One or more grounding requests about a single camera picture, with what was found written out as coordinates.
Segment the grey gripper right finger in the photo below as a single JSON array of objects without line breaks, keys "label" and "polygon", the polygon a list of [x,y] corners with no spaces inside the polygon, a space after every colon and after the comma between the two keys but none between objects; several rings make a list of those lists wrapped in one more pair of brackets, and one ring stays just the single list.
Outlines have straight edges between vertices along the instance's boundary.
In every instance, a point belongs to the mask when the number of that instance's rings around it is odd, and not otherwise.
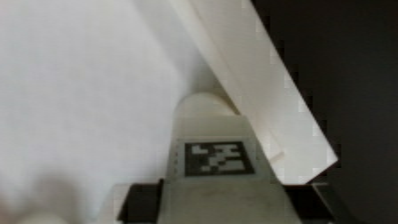
[{"label": "grey gripper right finger", "polygon": [[328,183],[286,185],[284,191],[302,224],[362,224]]}]

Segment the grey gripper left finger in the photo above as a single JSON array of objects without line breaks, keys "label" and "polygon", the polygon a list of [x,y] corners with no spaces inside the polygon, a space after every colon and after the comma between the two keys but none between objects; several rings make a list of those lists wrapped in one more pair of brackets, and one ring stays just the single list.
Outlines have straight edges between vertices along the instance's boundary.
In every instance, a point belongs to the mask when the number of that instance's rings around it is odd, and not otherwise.
[{"label": "grey gripper left finger", "polygon": [[105,198],[96,224],[156,224],[163,180],[117,184]]}]

